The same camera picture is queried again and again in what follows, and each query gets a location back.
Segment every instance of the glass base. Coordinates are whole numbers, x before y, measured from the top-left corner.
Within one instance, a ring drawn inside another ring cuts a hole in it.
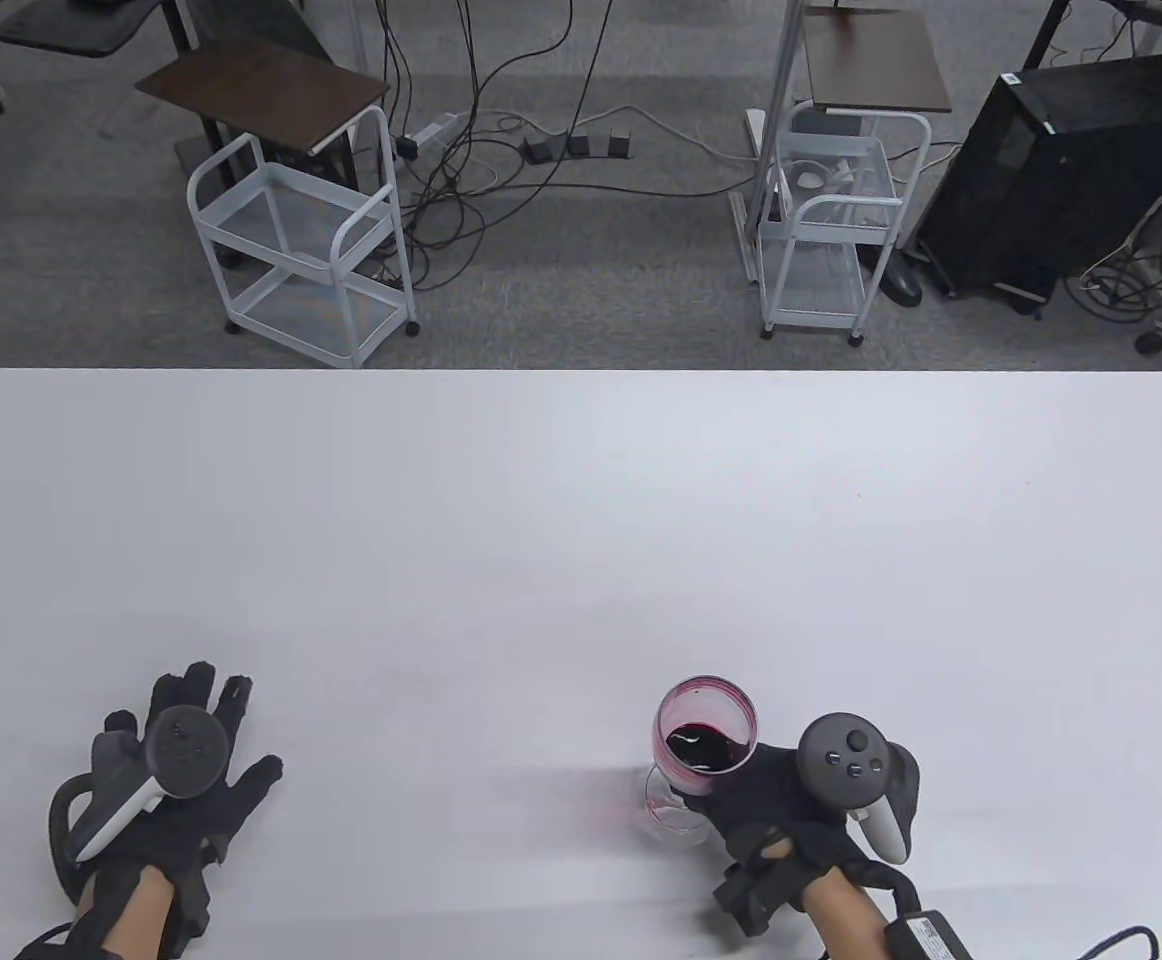
[[[710,836],[710,822],[683,804],[683,797],[672,790],[657,765],[639,774],[639,793],[644,801],[641,828],[655,840],[674,847],[690,847]]]

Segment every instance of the wine glass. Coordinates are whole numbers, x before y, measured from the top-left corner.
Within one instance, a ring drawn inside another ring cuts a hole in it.
[[[705,796],[754,754],[759,721],[741,687],[724,678],[688,678],[665,694],[653,721],[653,765],[641,774],[646,828],[693,846],[710,822],[687,809],[683,795]]]

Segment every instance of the white table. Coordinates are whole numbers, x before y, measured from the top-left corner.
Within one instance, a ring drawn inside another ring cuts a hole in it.
[[[51,790],[200,657],[288,776],[194,957],[811,960],[631,826],[704,671],[914,751],[978,960],[1162,937],[1162,374],[0,371],[0,957],[65,915]]]

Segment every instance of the red wine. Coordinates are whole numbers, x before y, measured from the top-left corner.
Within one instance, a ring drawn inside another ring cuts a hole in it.
[[[745,744],[738,744],[709,723],[686,723],[681,728],[674,728],[665,737],[665,746],[682,764],[705,773],[719,773],[736,767],[746,754]]]

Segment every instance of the black glove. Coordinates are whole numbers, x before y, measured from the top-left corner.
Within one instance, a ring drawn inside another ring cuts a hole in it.
[[[150,696],[146,730],[162,710],[178,704],[207,709],[216,669],[210,662],[193,662],[185,676],[164,675],[155,682]],[[220,779],[206,791],[188,800],[164,797],[150,814],[138,814],[96,858],[79,865],[84,877],[100,872],[130,873],[132,867],[155,867],[175,888],[173,910],[164,931],[160,957],[180,957],[185,944],[207,927],[209,895],[203,883],[203,867],[225,860],[230,840],[243,822],[284,775],[284,760],[265,755],[242,773],[234,786],[225,785],[229,754],[248,711],[249,678],[229,678],[211,716],[225,729],[229,753]],[[116,710],[105,719],[105,735],[92,745],[93,782],[102,782],[110,766],[128,755],[141,755],[137,718],[129,710]]]
[[[729,854],[752,877],[762,877],[780,862],[783,902],[801,910],[809,883],[834,867],[852,873],[854,864],[870,860],[847,834],[847,815],[829,809],[802,785],[796,753],[759,744],[717,790],[683,801],[710,819]],[[786,891],[791,894],[788,900]]]
[[[216,669],[210,662],[194,662],[185,676],[166,673],[155,682],[150,698],[150,716],[146,729],[162,710],[179,704],[207,709],[211,695],[211,682]],[[229,751],[234,752],[234,739],[248,711],[248,695],[252,692],[249,678],[229,678],[216,710],[211,716],[225,729]],[[96,764],[105,762],[106,754],[119,748],[129,755],[141,753],[137,740],[137,718],[129,710],[116,710],[105,719],[106,733],[115,735],[112,745],[93,746],[93,776]],[[177,882],[177,877],[192,871],[201,871],[206,864],[225,860],[230,840],[239,832],[243,822],[270,793],[270,787],[284,775],[284,760],[278,755],[265,755],[243,772],[234,787],[225,786],[225,771],[220,780],[203,794],[189,800],[164,797],[151,814],[139,814],[115,837],[98,859],[127,858],[138,864],[159,868],[165,877]]]

